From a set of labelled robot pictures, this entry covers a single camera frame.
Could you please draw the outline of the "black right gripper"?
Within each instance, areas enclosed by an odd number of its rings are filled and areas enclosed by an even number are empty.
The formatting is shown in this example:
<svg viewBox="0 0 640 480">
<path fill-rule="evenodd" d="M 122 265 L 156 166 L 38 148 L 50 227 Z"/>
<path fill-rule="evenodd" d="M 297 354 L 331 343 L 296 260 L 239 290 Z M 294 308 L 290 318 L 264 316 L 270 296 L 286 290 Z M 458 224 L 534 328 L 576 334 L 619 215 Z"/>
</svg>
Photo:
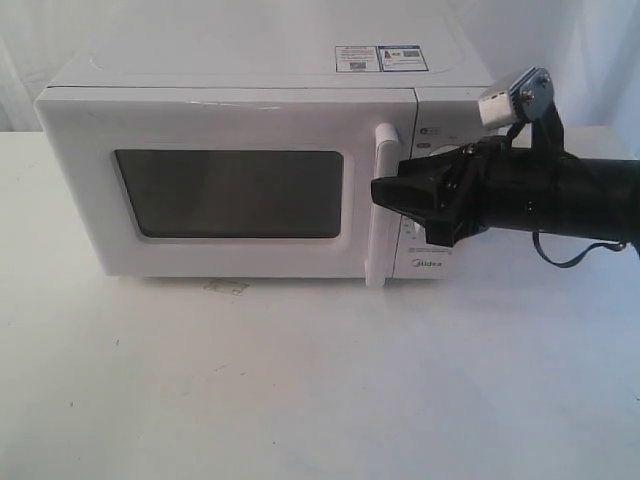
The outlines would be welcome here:
<svg viewBox="0 0 640 480">
<path fill-rule="evenodd" d="M 489 228 L 540 230 L 540 158 L 507 137 L 484 137 L 451 153 L 404 160 L 371 182 L 373 202 L 454 246 Z M 434 216 L 420 216 L 434 213 Z"/>
</svg>

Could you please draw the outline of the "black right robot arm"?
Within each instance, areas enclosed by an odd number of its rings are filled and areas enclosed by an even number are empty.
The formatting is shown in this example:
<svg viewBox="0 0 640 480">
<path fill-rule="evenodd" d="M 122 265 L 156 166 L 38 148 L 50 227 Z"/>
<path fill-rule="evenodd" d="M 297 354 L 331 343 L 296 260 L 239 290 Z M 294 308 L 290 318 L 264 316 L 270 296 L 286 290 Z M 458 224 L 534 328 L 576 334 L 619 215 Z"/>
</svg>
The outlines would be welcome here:
<svg viewBox="0 0 640 480">
<path fill-rule="evenodd" d="M 396 175 L 372 181 L 372 200 L 418 223 L 427 243 L 442 247 L 488 228 L 638 243 L 638 161 L 567 152 L 554 106 L 533 121 L 527 148 L 513 144 L 523 126 L 404 160 Z"/>
</svg>

